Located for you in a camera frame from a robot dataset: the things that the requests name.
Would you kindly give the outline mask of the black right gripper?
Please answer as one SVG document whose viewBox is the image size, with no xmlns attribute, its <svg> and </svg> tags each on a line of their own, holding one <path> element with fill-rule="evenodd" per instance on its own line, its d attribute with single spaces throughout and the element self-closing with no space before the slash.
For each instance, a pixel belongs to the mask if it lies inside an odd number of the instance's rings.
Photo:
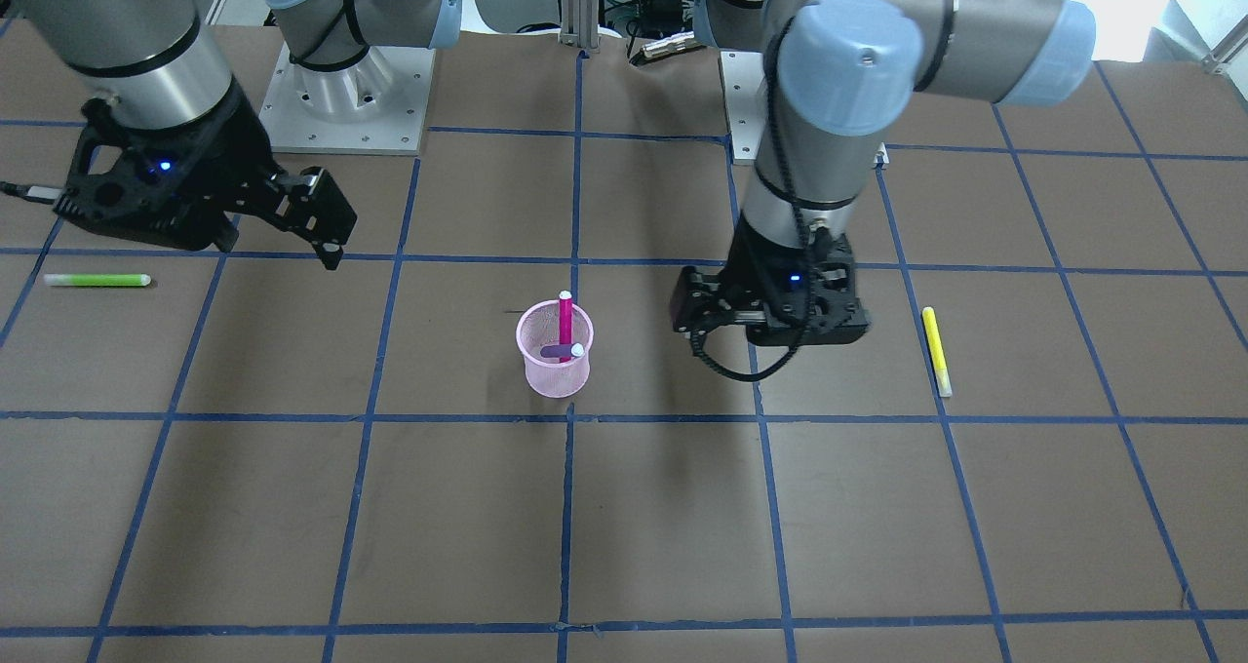
<svg viewBox="0 0 1248 663">
<path fill-rule="evenodd" d="M 90 233 L 183 251 L 230 253 L 235 214 L 303 238 L 334 271 L 357 215 L 324 167 L 290 174 L 273 157 L 245 91 L 190 124 L 139 130 L 120 124 L 104 97 L 82 106 L 77 139 L 55 215 Z"/>
</svg>

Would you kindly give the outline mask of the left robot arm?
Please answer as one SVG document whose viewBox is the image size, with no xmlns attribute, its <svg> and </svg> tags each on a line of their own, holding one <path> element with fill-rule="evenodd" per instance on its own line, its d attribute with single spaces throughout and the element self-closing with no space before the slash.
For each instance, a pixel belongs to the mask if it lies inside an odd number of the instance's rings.
<svg viewBox="0 0 1248 663">
<path fill-rule="evenodd" d="M 1082 84 L 1096 20 L 1075 0 L 695 0 L 700 42 L 758 52 L 763 134 L 726 263 L 681 268 L 673 328 L 755 346 L 855 342 L 870 318 L 846 228 L 914 95 L 1052 106 Z"/>
</svg>

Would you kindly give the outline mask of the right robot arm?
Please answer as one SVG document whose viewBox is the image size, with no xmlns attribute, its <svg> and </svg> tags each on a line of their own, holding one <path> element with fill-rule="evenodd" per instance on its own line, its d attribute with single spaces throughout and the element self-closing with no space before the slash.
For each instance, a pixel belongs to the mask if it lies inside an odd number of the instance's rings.
<svg viewBox="0 0 1248 663">
<path fill-rule="evenodd" d="M 386 112 L 383 47 L 451 47 L 463 0 L 265 0 L 295 94 L 316 119 Z M 12 0 L 90 97 L 52 214 L 109 238 L 230 253 L 235 214 L 303 238 L 337 268 L 357 215 L 324 167 L 290 174 L 192 0 Z"/>
</svg>

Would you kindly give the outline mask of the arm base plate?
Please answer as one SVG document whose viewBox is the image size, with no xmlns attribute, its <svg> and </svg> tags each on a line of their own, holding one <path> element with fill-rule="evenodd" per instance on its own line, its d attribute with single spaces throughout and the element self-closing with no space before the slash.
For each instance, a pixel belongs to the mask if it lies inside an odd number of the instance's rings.
<svg viewBox="0 0 1248 663">
<path fill-rule="evenodd" d="M 371 47 L 334 72 L 282 47 L 257 111 L 276 154 L 418 156 L 437 51 Z"/>
<path fill-rule="evenodd" d="M 768 87 L 763 72 L 763 54 L 721 50 L 723 107 L 729 125 L 730 162 L 734 167 L 749 167 L 761 152 L 765 135 L 765 107 Z M 802 135 L 802 140 L 815 146 L 819 154 L 832 154 L 831 144 L 837 144 L 837 135 L 814 131 Z M 852 164 L 866 169 L 887 169 L 890 155 L 882 139 L 877 140 L 871 152 Z"/>
</svg>

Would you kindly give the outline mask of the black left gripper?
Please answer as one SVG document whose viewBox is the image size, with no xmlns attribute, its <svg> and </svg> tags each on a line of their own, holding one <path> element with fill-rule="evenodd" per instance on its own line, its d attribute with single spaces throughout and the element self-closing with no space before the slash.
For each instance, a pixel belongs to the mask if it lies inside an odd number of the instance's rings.
<svg viewBox="0 0 1248 663">
<path fill-rule="evenodd" d="M 807 247 L 780 246 L 740 219 L 721 271 L 681 268 L 670 295 L 670 325 L 694 337 L 740 325 L 754 346 L 841 346 L 869 333 L 846 235 L 815 228 Z"/>
</svg>

